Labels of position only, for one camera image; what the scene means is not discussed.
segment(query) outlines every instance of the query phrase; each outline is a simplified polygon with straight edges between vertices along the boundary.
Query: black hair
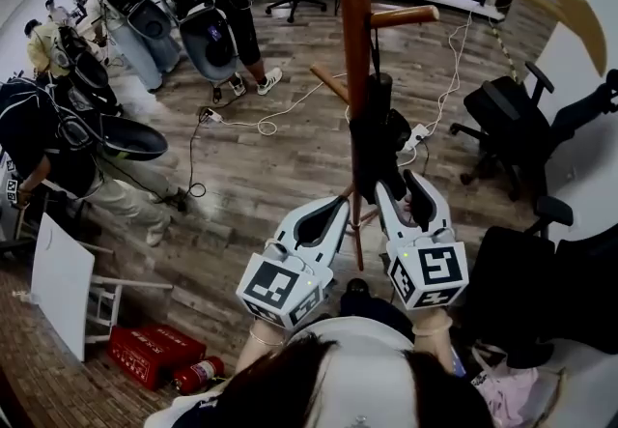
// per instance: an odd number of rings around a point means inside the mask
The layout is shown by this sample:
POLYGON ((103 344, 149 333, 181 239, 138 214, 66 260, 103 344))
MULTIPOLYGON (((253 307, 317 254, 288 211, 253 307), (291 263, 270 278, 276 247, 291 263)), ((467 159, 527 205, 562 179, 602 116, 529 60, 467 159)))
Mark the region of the black hair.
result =
MULTIPOLYGON (((269 428, 304 428, 320 390, 320 365, 333 347, 336 342, 310 333, 259 358, 216 397, 204 426, 253 426, 262 415, 269 428), (268 407, 273 403, 276 412, 268 407)), ((431 355, 405 351, 403 356, 414 377, 419 428, 493 428, 485 400, 470 382, 447 373, 431 355)))
POLYGON ((30 19, 26 23, 26 27, 23 29, 23 32, 25 33, 26 37, 30 37, 32 30, 35 29, 37 26, 41 26, 41 23, 37 21, 36 19, 30 19))
POLYGON ((404 351, 414 377, 419 428, 493 428, 485 399, 466 379, 448 373, 427 353, 404 351))

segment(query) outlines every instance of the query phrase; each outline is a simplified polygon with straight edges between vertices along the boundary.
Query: wrist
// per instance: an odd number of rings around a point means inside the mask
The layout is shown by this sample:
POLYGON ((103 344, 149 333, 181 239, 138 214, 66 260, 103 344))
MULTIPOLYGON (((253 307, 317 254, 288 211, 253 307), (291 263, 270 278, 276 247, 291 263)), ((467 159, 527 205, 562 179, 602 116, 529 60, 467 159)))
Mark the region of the wrist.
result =
POLYGON ((442 307, 424 309, 411 317, 414 326, 419 329, 440 328, 450 321, 446 310, 442 307))
POLYGON ((256 320, 251 326, 251 331, 264 342, 269 344, 278 344, 285 339, 283 329, 266 322, 265 320, 256 320))

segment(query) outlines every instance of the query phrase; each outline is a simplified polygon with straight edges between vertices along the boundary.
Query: white table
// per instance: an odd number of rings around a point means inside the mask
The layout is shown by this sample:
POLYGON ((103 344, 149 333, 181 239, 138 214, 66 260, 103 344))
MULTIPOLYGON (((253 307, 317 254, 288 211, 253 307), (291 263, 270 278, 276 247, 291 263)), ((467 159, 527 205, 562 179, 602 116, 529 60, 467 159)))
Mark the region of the white table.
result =
POLYGON ((93 275, 95 256, 67 234, 48 215, 43 214, 37 238, 35 263, 32 271, 33 301, 54 327, 70 351, 84 360, 85 344, 109 340, 116 325, 123 286, 173 289, 170 284, 155 284, 93 275), (113 285, 108 292, 105 285, 113 285), (98 299, 97 314, 89 315, 88 297, 98 299), (112 301, 109 319, 100 316, 102 299, 112 301), (86 320, 108 327, 105 335, 87 336, 86 320))

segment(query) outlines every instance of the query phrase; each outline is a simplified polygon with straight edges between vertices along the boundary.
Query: fire extinguisher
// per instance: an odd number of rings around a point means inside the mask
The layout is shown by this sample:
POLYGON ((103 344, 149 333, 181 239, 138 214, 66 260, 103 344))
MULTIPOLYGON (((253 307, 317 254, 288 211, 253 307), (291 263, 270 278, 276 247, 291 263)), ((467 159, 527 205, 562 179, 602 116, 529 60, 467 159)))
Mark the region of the fire extinguisher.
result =
POLYGON ((174 386, 182 395, 188 395, 221 375, 223 375, 223 361, 210 356, 197 364, 175 371, 174 386))

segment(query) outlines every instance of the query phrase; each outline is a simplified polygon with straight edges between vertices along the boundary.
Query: person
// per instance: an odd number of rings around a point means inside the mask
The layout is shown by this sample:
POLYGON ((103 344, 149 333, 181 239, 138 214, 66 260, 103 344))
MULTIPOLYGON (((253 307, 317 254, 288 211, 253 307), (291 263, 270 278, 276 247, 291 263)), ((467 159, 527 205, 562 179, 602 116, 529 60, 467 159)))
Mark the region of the person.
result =
MULTIPOLYGON (((265 95, 281 80, 283 72, 279 68, 266 72, 264 68, 249 0, 216 0, 215 7, 220 9, 228 19, 234 32, 240 61, 256 80, 258 95, 265 95)), ((234 74, 229 83, 237 97, 246 93, 244 82, 238 74, 234 74)))
POLYGON ((54 36, 60 26, 55 22, 41 24, 36 19, 26 23, 24 33, 28 38, 27 53, 30 62, 35 67, 37 74, 43 81, 49 82, 46 74, 51 74, 51 82, 57 84, 62 92, 66 92, 71 86, 81 91, 92 104, 101 112, 108 115, 122 115, 123 108, 118 103, 116 95, 111 87, 93 88, 77 75, 74 66, 70 69, 60 67, 51 59, 51 48, 54 36))
POLYGON ((493 428, 481 394, 453 375, 451 319, 442 308, 417 313, 412 328, 354 279, 341 317, 322 316, 287 341, 256 320, 229 382, 176 399, 144 426, 493 428))
POLYGON ((18 204, 25 206, 32 191, 49 180, 77 198, 146 226, 146 243, 158 245, 171 217, 138 192, 141 187, 131 177, 163 199, 174 192, 166 177, 144 162, 98 155, 94 146, 76 151, 59 134, 59 125, 50 95, 34 82, 16 78, 0 84, 0 145, 24 179, 18 204))
POLYGON ((86 10, 98 39, 103 38, 103 25, 120 52, 135 69, 149 91, 163 84, 164 72, 170 72, 180 60, 180 48, 171 36, 161 40, 143 38, 126 19, 108 6, 104 0, 88 0, 86 10))
POLYGON ((75 3, 75 6, 77 6, 77 9, 79 9, 79 11, 81 12, 82 15, 82 19, 83 17, 86 17, 88 15, 88 13, 86 12, 86 8, 84 7, 84 0, 72 0, 75 3))
POLYGON ((74 26, 70 19, 69 11, 63 6, 56 7, 54 0, 47 0, 47 2, 45 2, 45 8, 49 12, 47 21, 56 22, 62 26, 74 26))

